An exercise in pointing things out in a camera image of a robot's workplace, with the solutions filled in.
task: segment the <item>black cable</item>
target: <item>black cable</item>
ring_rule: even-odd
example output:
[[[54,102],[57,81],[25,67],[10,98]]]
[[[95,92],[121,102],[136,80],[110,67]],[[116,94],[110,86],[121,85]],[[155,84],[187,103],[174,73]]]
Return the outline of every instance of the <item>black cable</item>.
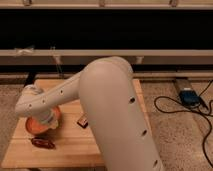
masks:
[[[201,97],[202,95],[203,95],[203,93],[205,93],[206,92],[206,90],[210,87],[210,85],[213,83],[213,80],[211,80],[210,82],[209,82],[209,84],[206,86],[206,88],[204,88],[204,90],[199,94],[199,97]]]
[[[211,85],[212,83],[213,83],[213,80],[211,80],[211,81],[208,83],[208,85],[204,88],[204,90],[199,94],[199,97],[201,97],[201,96],[207,91],[207,89],[210,87],[210,85]],[[171,100],[171,101],[177,103],[178,105],[184,107],[185,110],[182,109],[182,110],[175,110],[175,111],[164,111],[164,110],[160,109],[159,106],[157,105],[157,102],[158,102],[158,100],[160,100],[160,99],[168,99],[168,100]],[[209,129],[208,129],[206,135],[205,135],[204,138],[203,138],[203,141],[202,141],[202,150],[203,150],[203,154],[204,154],[206,160],[208,161],[209,165],[213,168],[213,163],[212,163],[211,160],[209,159],[209,156],[208,156],[207,151],[206,151],[206,146],[205,146],[206,141],[207,141],[207,139],[208,139],[208,137],[209,137],[209,135],[211,134],[212,129],[213,129],[213,128],[212,128],[211,121],[210,121],[209,118],[208,118],[208,117],[213,117],[213,115],[211,115],[211,114],[212,114],[212,104],[213,104],[213,100],[210,100],[210,101],[209,101],[209,104],[208,104],[208,105],[209,105],[209,110],[208,110],[207,113],[204,113],[204,112],[202,112],[202,111],[200,110],[200,108],[199,108],[199,107],[201,106],[201,104],[199,104],[199,105],[197,105],[197,106],[194,106],[194,107],[188,107],[188,106],[184,106],[181,102],[179,102],[179,101],[177,101],[177,100],[175,100],[175,99],[173,99],[173,98],[171,98],[171,97],[168,97],[168,96],[158,96],[158,97],[156,97],[156,98],[154,99],[154,106],[155,106],[155,108],[156,108],[158,111],[162,112],[162,113],[173,114],[173,113],[180,113],[180,112],[190,112],[190,113],[194,113],[194,114],[197,114],[197,115],[202,116],[202,117],[207,121],[207,123],[208,123],[208,125],[209,125]]]

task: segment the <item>wooden table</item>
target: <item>wooden table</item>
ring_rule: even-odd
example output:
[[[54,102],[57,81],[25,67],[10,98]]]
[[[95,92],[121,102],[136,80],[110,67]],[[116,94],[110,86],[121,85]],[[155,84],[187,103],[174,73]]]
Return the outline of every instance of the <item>wooden table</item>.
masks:
[[[35,84],[46,91],[62,81],[58,79],[40,79],[36,80]],[[139,80],[133,80],[133,83],[148,121],[140,82]],[[56,145],[56,150],[34,147],[29,140],[32,135],[25,130],[26,118],[20,118],[2,162],[2,168],[104,166],[90,128],[82,129],[76,124],[76,121],[83,114],[79,100],[63,104],[60,109],[63,114],[61,124],[56,130],[51,130],[48,133],[48,137]]]

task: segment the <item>floor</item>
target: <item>floor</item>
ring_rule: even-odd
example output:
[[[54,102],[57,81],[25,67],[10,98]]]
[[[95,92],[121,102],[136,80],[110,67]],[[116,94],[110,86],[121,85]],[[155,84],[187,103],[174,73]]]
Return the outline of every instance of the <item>floor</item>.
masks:
[[[17,123],[13,108],[24,85],[26,75],[0,76],[0,163]],[[203,156],[201,142],[207,130],[206,122],[200,116],[190,113],[162,114],[153,105],[159,95],[177,97],[171,81],[142,81],[142,90],[150,116],[153,137],[166,171],[210,171],[212,168]],[[194,89],[201,92],[207,82],[193,82]],[[206,101],[212,99],[213,85],[203,95]],[[169,101],[161,101],[164,110],[181,108]],[[207,151],[213,161],[213,135],[207,142]],[[73,169],[73,171],[92,171],[92,169]]]

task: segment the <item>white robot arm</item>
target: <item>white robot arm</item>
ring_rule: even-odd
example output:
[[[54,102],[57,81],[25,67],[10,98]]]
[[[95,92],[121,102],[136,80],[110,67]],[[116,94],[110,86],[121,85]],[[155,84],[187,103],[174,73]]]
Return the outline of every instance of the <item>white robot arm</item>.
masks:
[[[50,108],[78,98],[109,171],[164,170],[122,58],[95,60],[45,93],[23,93],[15,111],[49,124]]]

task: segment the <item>orange object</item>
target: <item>orange object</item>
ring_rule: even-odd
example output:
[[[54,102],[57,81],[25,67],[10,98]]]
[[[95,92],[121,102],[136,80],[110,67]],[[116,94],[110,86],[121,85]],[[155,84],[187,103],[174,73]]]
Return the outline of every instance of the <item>orange object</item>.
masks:
[[[59,107],[55,107],[52,110],[53,110],[53,113],[55,114],[57,120],[59,120],[59,118],[61,116],[61,111],[60,111]],[[26,127],[26,130],[30,134],[33,134],[33,135],[39,135],[39,134],[45,133],[46,131],[48,131],[50,129],[50,127],[48,127],[47,125],[40,124],[33,117],[27,118],[25,127]]]

